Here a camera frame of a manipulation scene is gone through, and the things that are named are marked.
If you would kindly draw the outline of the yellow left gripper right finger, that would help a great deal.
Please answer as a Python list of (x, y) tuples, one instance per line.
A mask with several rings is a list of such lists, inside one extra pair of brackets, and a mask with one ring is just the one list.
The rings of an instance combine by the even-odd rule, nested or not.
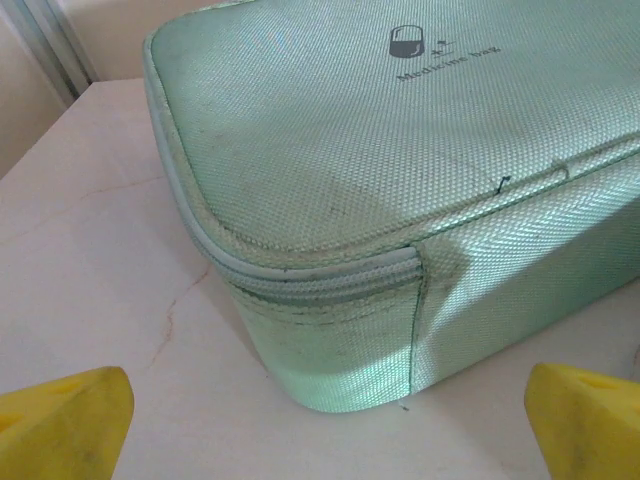
[(550, 477), (639, 477), (639, 384), (562, 364), (539, 363), (524, 405)]

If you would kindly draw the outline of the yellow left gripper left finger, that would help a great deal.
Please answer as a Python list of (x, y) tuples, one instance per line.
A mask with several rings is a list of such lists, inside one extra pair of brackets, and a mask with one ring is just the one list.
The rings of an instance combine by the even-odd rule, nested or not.
[(107, 366), (1, 395), (3, 479), (110, 479), (134, 412), (125, 371)]

